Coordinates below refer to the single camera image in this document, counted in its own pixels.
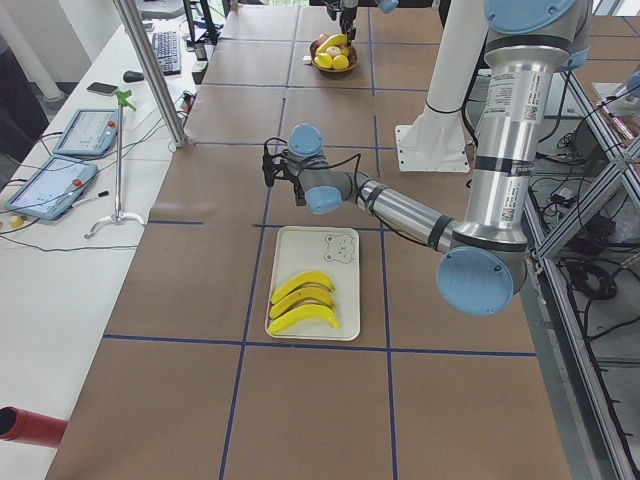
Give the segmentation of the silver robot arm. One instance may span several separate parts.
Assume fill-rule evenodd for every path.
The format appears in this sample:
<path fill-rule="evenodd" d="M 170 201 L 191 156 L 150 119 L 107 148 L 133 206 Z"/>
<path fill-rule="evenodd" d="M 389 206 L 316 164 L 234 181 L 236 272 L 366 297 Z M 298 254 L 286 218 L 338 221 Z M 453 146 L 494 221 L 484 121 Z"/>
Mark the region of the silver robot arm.
<path fill-rule="evenodd" d="M 487 316 L 522 287 L 527 239 L 521 217 L 553 76 L 589 51 L 588 1 L 454 1 L 425 108 L 396 129 L 402 171 L 451 171 L 465 160 L 461 118 L 479 61 L 491 71 L 477 132 L 465 216 L 455 220 L 362 171 L 330 165 L 320 132 L 296 126 L 280 170 L 315 214 L 351 201 L 412 241 L 442 254 L 437 287 L 458 311 Z"/>

